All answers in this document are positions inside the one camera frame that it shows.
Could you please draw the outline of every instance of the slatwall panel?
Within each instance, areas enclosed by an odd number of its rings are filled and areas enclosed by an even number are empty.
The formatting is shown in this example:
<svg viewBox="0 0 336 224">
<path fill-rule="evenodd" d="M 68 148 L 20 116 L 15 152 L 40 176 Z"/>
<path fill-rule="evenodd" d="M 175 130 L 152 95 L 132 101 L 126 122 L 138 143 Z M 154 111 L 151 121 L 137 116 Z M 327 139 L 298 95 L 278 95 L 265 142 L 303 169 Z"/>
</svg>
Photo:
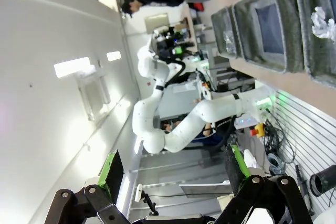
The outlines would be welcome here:
<svg viewBox="0 0 336 224">
<path fill-rule="evenodd" d="M 295 164 L 299 164 L 302 176 L 308 181 L 312 174 L 335 164 L 336 120 L 315 107 L 283 91 L 276 95 L 275 116 L 287 131 L 287 137 L 296 151 L 293 164 L 287 165 L 288 175 L 296 178 Z M 284 157 L 291 160 L 293 153 L 284 145 Z M 331 191 L 315 197 L 309 190 L 312 207 L 317 214 L 328 209 Z M 336 195 L 332 197 L 336 204 Z"/>
</svg>

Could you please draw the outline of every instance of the white robotic arm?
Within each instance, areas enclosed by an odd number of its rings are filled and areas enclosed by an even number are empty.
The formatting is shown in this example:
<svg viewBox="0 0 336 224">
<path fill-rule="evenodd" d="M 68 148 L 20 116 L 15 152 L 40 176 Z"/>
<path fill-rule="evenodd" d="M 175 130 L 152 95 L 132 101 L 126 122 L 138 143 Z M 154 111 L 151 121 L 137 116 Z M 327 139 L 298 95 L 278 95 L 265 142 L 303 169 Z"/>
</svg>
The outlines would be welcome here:
<svg viewBox="0 0 336 224">
<path fill-rule="evenodd" d="M 153 59 L 153 55 L 148 53 L 146 57 L 144 54 L 139 57 L 138 69 L 143 77 L 156 80 L 152 95 L 139 101 L 133 111 L 133 132 L 144 141 L 144 148 L 149 153 L 158 153 L 162 149 L 181 151 L 201 132 L 206 122 L 217 122 L 243 113 L 249 113 L 261 122 L 263 101 L 270 102 L 270 93 L 265 86 L 238 95 L 204 100 L 172 132 L 165 134 L 163 130 L 154 128 L 153 118 L 162 99 L 169 68 L 166 63 Z"/>
</svg>

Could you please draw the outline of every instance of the ceiling light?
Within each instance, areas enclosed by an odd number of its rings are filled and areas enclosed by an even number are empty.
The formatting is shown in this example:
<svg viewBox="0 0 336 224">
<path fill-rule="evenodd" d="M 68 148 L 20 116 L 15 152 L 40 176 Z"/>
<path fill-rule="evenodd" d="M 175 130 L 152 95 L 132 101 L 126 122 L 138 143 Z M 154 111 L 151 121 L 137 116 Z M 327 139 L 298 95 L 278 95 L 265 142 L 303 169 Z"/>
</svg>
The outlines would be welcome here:
<svg viewBox="0 0 336 224">
<path fill-rule="evenodd" d="M 128 176 L 126 176 L 124 182 L 122 183 L 121 190 L 117 200 L 117 208 L 121 212 L 124 209 L 129 186 L 130 186 L 130 179 L 128 178 Z"/>
<path fill-rule="evenodd" d="M 54 69 L 56 72 L 56 76 L 58 78 L 61 78 L 63 76 L 67 76 L 78 71 L 86 70 L 90 68 L 90 65 L 90 59 L 88 57 L 84 57 L 55 64 Z"/>
<path fill-rule="evenodd" d="M 118 60 L 121 58 L 121 54 L 119 51 L 116 52 L 108 52 L 106 54 L 108 61 Z"/>
<path fill-rule="evenodd" d="M 140 149 L 141 138 L 137 137 L 136 139 L 137 140 L 136 140 L 135 145 L 134 145 L 134 152 L 137 154 L 139 152 L 139 149 Z"/>
</svg>

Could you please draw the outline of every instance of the black cylinder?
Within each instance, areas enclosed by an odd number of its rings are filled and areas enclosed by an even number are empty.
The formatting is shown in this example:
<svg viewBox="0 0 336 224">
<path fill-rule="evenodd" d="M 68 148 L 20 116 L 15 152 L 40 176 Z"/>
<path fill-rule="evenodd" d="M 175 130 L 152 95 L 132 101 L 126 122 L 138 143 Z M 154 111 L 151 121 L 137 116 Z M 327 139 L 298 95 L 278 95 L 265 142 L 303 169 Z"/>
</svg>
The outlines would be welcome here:
<svg viewBox="0 0 336 224">
<path fill-rule="evenodd" d="M 326 191 L 336 187 L 336 165 L 316 173 L 310 177 L 310 190 L 316 196 L 321 196 Z"/>
</svg>

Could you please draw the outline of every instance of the plastic bag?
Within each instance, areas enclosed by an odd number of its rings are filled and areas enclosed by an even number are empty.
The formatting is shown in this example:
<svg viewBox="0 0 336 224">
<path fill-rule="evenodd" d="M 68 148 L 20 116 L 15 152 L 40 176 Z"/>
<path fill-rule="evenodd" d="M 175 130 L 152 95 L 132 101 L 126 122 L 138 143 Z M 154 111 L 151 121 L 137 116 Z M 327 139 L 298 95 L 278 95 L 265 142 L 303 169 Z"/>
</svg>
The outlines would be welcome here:
<svg viewBox="0 0 336 224">
<path fill-rule="evenodd" d="M 232 31 L 224 31 L 223 32 L 223 38 L 225 40 L 226 51 L 229 54 L 237 54 L 235 39 L 233 37 L 233 32 Z"/>
<path fill-rule="evenodd" d="M 335 20 L 330 18 L 328 23 L 325 21 L 325 12 L 322 7 L 315 7 L 315 13 L 312 13 L 311 20 L 314 25 L 312 26 L 313 34 L 321 39 L 331 39 L 336 43 L 336 25 Z"/>
</svg>

